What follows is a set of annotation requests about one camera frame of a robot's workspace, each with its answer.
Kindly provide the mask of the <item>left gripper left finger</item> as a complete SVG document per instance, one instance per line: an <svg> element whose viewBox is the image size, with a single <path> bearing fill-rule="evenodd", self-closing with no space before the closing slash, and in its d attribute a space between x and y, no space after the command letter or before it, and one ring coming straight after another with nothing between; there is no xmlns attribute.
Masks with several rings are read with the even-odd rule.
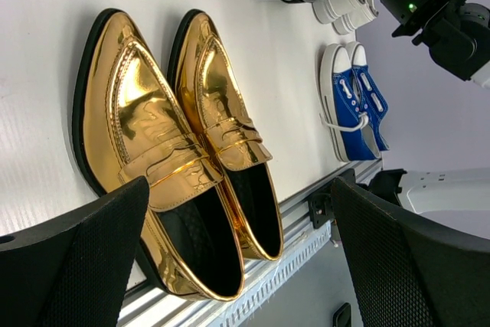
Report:
<svg viewBox="0 0 490 327"><path fill-rule="evenodd" d="M143 177L1 238L3 326L115 326L136 256Z"/></svg>

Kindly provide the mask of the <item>gold loafer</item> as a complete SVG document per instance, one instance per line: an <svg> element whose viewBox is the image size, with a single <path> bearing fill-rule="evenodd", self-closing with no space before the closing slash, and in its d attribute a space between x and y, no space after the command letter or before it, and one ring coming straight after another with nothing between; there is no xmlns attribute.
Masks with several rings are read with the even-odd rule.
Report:
<svg viewBox="0 0 490 327"><path fill-rule="evenodd" d="M223 180L135 22L116 8L97 15L83 49L72 142L78 167L98 195L147 180L145 216L149 209L176 209Z"/></svg>
<svg viewBox="0 0 490 327"><path fill-rule="evenodd" d="M217 192L230 212L243 257L278 260L283 225L268 166L272 156L247 111L221 36L200 9L188 11L178 26L168 82L223 175Z"/></svg>

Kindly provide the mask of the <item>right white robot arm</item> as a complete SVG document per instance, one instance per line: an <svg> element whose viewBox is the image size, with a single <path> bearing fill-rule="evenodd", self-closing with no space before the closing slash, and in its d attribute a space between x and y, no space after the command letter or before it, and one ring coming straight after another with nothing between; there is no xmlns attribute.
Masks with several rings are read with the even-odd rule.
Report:
<svg viewBox="0 0 490 327"><path fill-rule="evenodd" d="M489 87L489 10L467 0L380 0L397 19L393 37L425 44L432 60L463 81ZM489 212L489 170L381 171L370 190L418 214Z"/></svg>

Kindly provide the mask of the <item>white sneaker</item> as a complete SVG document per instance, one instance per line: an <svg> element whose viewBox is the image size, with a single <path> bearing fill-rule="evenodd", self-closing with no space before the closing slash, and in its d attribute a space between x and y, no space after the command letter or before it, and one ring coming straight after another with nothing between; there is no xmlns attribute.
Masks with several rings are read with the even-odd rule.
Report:
<svg viewBox="0 0 490 327"><path fill-rule="evenodd" d="M347 35L355 32L360 27L372 22L379 15L374 0L365 0L365 3L354 11L342 15L333 22L332 27L339 35Z"/></svg>
<svg viewBox="0 0 490 327"><path fill-rule="evenodd" d="M318 21L327 25L366 4L366 0L315 0L312 8Z"/></svg>

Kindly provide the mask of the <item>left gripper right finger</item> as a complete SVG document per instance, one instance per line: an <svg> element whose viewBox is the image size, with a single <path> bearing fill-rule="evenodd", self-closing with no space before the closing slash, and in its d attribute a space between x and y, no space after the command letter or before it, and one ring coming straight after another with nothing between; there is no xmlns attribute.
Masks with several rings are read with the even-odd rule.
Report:
<svg viewBox="0 0 490 327"><path fill-rule="evenodd" d="M336 178L332 207L366 326L487 326L489 241Z"/></svg>

